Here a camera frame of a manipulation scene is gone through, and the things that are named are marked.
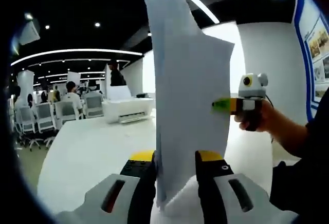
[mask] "white desk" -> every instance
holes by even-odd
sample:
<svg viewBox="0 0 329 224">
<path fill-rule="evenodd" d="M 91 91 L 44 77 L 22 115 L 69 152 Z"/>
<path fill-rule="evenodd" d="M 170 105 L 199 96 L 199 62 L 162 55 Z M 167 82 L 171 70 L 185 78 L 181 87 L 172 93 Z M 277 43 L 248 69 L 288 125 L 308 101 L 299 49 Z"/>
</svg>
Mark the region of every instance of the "white desk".
<svg viewBox="0 0 329 224">
<path fill-rule="evenodd" d="M 106 124 L 104 117 L 66 122 L 44 160 L 38 197 L 53 214 L 72 211 L 83 203 L 85 192 L 120 173 L 132 153 L 155 148 L 155 119 L 125 125 Z M 269 134 L 243 132 L 231 121 L 225 159 L 235 173 L 270 192 Z"/>
</svg>

